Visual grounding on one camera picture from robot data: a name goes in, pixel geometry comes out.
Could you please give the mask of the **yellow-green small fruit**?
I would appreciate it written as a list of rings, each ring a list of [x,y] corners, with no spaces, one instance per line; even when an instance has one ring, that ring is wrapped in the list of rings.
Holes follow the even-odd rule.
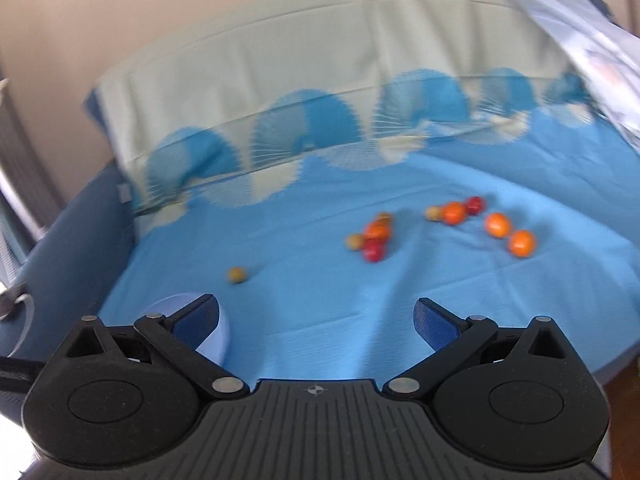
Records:
[[[247,281],[248,271],[244,266],[234,266],[227,272],[227,278],[232,284],[241,284]]]

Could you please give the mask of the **orange mandarin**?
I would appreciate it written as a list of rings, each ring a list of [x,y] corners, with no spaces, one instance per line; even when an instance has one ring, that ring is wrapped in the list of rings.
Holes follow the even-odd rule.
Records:
[[[447,226],[457,226],[468,218],[465,204],[462,202],[450,202],[442,206],[442,222]]]
[[[514,231],[508,240],[508,251],[518,258],[530,257],[536,247],[536,236],[527,230]]]
[[[506,238],[512,231],[509,217],[502,212],[492,212],[485,219],[485,231],[495,238]]]

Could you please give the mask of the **red cherry tomato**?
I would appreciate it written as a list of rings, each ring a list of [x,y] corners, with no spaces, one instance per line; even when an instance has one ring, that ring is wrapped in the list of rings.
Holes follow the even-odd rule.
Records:
[[[486,203],[482,196],[471,196],[464,202],[466,213],[469,216],[478,216],[486,209]]]
[[[370,263],[382,261],[386,255],[386,243],[384,240],[369,238],[365,240],[361,249],[364,260]]]

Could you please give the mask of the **yellow small fruit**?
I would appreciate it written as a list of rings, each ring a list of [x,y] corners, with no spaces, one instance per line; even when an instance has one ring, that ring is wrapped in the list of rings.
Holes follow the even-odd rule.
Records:
[[[429,206],[424,211],[424,217],[428,221],[439,222],[442,220],[442,207]]]
[[[352,252],[359,252],[366,242],[366,239],[361,233],[352,233],[345,238],[345,246]]]

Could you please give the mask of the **orange kumquat with stem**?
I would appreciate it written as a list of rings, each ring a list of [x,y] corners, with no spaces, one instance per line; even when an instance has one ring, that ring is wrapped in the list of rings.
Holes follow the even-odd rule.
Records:
[[[390,212],[381,211],[364,229],[364,238],[386,243],[393,235],[393,222],[394,216]]]

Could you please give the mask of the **blue sofa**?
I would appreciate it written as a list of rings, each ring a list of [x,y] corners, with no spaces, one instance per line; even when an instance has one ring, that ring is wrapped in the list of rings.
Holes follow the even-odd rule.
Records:
[[[82,316],[102,308],[134,244],[130,184],[109,164],[63,210],[1,295],[1,355],[50,359]]]

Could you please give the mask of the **blue patterned cloth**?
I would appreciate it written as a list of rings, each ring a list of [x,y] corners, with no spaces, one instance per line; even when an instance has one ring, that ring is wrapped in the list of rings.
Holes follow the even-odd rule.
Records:
[[[247,382],[390,378],[427,355],[422,297],[551,316],[600,375],[639,349],[638,154],[516,0],[263,2],[151,44],[89,101],[137,230],[107,324],[212,294]],[[471,196],[486,209],[457,226],[424,217]],[[345,238],[381,211],[393,235],[370,263]]]

